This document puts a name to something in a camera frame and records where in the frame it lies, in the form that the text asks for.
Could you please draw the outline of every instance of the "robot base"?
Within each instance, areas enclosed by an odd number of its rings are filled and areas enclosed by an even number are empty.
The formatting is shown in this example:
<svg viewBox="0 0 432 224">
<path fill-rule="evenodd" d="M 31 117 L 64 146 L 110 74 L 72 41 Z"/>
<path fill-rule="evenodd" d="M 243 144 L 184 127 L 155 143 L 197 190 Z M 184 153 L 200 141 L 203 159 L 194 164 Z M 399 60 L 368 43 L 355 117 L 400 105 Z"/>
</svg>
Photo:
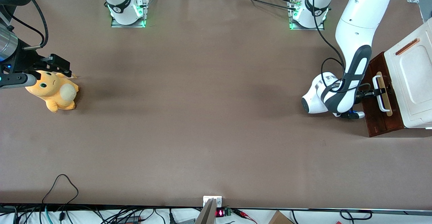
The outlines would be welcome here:
<svg viewBox="0 0 432 224">
<path fill-rule="evenodd" d="M 288 9 L 288 21 L 290 22 L 290 30 L 317 30 L 316 28 L 303 27 L 295 19 L 293 19 L 293 17 L 297 15 L 298 4 L 292 4 L 289 1 L 287 1 L 287 6 L 297 9 L 297 10 Z M 323 22 L 321 24 L 318 24 L 318 28 L 320 30 L 324 30 L 324 20 L 325 20 L 325 16 L 323 18 Z"/>
<path fill-rule="evenodd" d="M 147 12 L 149 10 L 149 0 L 142 0 L 142 2 L 140 2 L 141 0 L 138 1 L 139 5 L 143 5 L 143 8 L 137 7 L 136 9 L 136 13 L 138 14 L 142 14 L 142 17 L 140 17 L 138 20 L 136 20 L 136 22 L 134 22 L 133 24 L 129 24 L 129 25 L 122 25 L 119 24 L 112 16 L 111 16 L 111 27 L 122 27 L 122 28 L 126 28 L 126 27 L 145 27 L 145 24 L 147 22 Z"/>
</svg>

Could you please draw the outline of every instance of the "table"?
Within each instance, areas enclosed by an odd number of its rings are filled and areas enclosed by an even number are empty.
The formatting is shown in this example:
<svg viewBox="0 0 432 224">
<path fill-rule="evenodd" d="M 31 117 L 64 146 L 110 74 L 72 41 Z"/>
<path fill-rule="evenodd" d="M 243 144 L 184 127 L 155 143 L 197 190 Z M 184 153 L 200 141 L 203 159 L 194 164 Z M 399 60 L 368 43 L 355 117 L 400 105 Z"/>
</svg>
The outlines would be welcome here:
<svg viewBox="0 0 432 224">
<path fill-rule="evenodd" d="M 110 27 L 104 0 L 37 0 L 41 55 L 71 62 L 74 111 L 0 91 L 0 202 L 40 202 L 59 173 L 74 203 L 431 209 L 430 138 L 367 138 L 364 120 L 308 115 L 301 96 L 335 53 L 287 11 L 249 0 L 155 0 L 144 29 Z M 279 0 L 266 0 L 282 4 Z M 333 0 L 324 36 L 348 0 Z M 32 4 L 16 16 L 42 29 Z M 422 24 L 391 0 L 373 56 Z M 16 26 L 30 44 L 37 34 Z M 328 69 L 338 73 L 336 64 Z M 65 179 L 48 202 L 74 195 Z"/>
</svg>

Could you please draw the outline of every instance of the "red wire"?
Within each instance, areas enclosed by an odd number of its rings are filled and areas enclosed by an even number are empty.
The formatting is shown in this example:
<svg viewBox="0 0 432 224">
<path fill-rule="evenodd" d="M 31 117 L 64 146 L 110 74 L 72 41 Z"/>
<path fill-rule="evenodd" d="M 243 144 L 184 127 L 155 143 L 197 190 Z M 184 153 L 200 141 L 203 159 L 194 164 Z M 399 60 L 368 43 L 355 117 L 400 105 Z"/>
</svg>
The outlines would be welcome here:
<svg viewBox="0 0 432 224">
<path fill-rule="evenodd" d="M 246 218 L 246 219 L 248 219 L 248 220 L 250 220 L 250 221 L 253 221 L 253 222 L 255 222 L 255 224 L 258 224 L 254 219 L 252 219 L 249 215 L 247 215 L 246 213 L 244 213 L 244 212 L 240 212 L 240 214 L 244 217 L 244 218 Z"/>
<path fill-rule="evenodd" d="M 255 222 L 255 224 L 258 224 L 254 219 L 250 218 L 250 216 L 246 216 L 246 219 L 251 220 L 253 222 Z"/>
</svg>

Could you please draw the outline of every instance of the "metal cylinder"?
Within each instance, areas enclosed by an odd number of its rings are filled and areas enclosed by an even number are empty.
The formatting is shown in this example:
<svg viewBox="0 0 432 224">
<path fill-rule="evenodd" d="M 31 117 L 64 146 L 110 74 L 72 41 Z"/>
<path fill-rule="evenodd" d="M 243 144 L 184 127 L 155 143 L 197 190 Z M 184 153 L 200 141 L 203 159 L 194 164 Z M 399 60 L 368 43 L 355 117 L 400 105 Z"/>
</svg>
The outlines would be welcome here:
<svg viewBox="0 0 432 224">
<path fill-rule="evenodd" d="M 0 24 L 0 61 L 9 58 L 15 52 L 17 46 L 17 36 Z"/>
</svg>

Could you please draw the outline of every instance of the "yellow plush toy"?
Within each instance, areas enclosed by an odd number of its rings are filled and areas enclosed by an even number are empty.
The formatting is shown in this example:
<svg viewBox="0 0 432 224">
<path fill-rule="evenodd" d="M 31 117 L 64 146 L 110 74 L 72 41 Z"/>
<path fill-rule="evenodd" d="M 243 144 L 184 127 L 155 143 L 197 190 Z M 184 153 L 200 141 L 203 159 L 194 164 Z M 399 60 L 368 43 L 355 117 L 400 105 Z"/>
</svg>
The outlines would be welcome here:
<svg viewBox="0 0 432 224">
<path fill-rule="evenodd" d="M 56 113 L 58 109 L 73 110 L 75 108 L 75 96 L 79 91 L 77 84 L 64 78 L 62 73 L 38 71 L 40 80 L 26 89 L 43 100 L 47 108 Z"/>
</svg>

